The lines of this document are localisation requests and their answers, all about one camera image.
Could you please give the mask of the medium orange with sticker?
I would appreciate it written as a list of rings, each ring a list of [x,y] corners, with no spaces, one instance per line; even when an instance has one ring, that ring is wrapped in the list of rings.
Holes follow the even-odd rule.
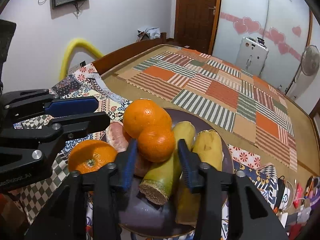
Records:
[[[176,140],[170,126],[152,125],[141,131],[137,144],[143,158],[153,163],[161,163],[170,158]]]

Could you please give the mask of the large orange with Dole sticker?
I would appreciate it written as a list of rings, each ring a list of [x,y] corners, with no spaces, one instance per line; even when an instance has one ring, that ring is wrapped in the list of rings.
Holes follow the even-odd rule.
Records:
[[[132,138],[137,139],[144,128],[152,125],[172,126],[170,115],[154,101],[138,99],[125,109],[123,126]]]

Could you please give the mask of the pink wrapped sweet potato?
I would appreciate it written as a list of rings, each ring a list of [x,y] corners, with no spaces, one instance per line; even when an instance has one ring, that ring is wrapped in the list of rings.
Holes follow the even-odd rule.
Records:
[[[111,121],[110,125],[106,129],[106,141],[113,148],[115,148],[118,153],[127,150],[127,147],[131,139],[132,138],[125,131],[123,123],[120,121]],[[143,178],[149,171],[151,165],[152,162],[144,159],[138,152],[136,157],[134,174],[138,177]]]

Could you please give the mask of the small tangerine far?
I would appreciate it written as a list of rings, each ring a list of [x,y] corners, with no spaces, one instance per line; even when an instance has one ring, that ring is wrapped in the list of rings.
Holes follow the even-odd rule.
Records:
[[[104,165],[114,162],[118,152],[102,140],[85,140],[78,143],[68,156],[68,170],[80,174],[95,172]]]

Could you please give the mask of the colourful patchwork cloth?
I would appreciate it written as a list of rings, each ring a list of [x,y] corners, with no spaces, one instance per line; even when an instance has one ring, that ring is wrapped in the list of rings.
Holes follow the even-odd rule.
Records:
[[[195,239],[219,239],[222,207],[229,203],[229,239],[287,239],[270,205],[243,171],[216,169],[199,157],[201,135],[191,122],[160,108],[150,118],[131,116],[132,127],[152,127],[158,138],[130,136],[119,152],[101,140],[86,140],[103,132],[110,117],[98,111],[93,96],[62,99],[48,90],[22,90],[1,98],[1,192],[9,192],[49,178],[53,162],[69,140],[83,139],[69,155],[69,175],[49,198],[29,227],[26,239],[85,239],[87,193],[93,192],[93,238],[120,239],[125,228],[141,236],[172,237],[190,226],[178,225],[172,200],[151,204],[138,194],[134,178],[136,157],[152,147],[156,168],[152,175],[176,193],[181,179],[187,191],[199,195],[189,203],[196,210]]]

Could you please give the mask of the yellow foam tube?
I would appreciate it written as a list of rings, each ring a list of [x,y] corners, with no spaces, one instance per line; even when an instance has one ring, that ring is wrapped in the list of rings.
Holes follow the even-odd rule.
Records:
[[[77,53],[85,53],[93,59],[100,59],[103,57],[103,53],[87,40],[83,38],[72,39],[68,43],[63,54],[59,81],[63,80],[67,76],[70,64]]]

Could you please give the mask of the striped patchwork bed mat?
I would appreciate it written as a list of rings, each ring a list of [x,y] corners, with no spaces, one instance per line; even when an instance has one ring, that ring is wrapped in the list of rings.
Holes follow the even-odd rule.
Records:
[[[258,77],[181,47],[170,47],[118,76],[297,169],[295,135],[286,101]]]

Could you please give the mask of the wooden bed footboard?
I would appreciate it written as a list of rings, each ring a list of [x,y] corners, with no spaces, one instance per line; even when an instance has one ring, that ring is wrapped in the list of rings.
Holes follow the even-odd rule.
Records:
[[[94,61],[93,66],[96,68],[100,75],[103,75],[118,64],[123,63],[124,61],[137,56],[138,54],[143,53],[153,47],[165,44],[166,41],[167,33],[161,33],[160,38],[138,41],[136,43],[115,50]]]

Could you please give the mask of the white appliance box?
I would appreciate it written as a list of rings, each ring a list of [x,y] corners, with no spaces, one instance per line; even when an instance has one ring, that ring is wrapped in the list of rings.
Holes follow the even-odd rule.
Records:
[[[249,74],[259,76],[263,70],[269,49],[262,38],[243,37],[235,65]]]

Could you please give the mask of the white standing fan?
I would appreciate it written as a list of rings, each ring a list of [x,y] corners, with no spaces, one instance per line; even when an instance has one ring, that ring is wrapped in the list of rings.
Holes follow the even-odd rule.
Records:
[[[319,49],[315,45],[309,45],[303,51],[299,67],[286,90],[286,96],[292,101],[298,99],[311,85],[318,71]]]

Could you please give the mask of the brown wooden door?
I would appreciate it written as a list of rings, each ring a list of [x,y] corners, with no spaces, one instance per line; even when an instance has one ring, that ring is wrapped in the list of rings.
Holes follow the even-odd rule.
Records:
[[[211,54],[219,21],[221,0],[176,0],[174,40]]]

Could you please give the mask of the frosted wardrobe with hearts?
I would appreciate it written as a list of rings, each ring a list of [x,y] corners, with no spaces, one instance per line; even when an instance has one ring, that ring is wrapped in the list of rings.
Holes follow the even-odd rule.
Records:
[[[221,0],[212,55],[235,64],[243,37],[262,38],[268,55],[258,75],[285,91],[300,65],[309,29],[305,0]]]

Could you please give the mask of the bag pile by wall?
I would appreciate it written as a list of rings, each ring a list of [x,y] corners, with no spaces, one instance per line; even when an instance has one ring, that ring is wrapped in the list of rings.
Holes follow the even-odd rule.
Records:
[[[143,40],[154,40],[161,37],[161,31],[159,27],[141,27],[137,31],[137,42]]]

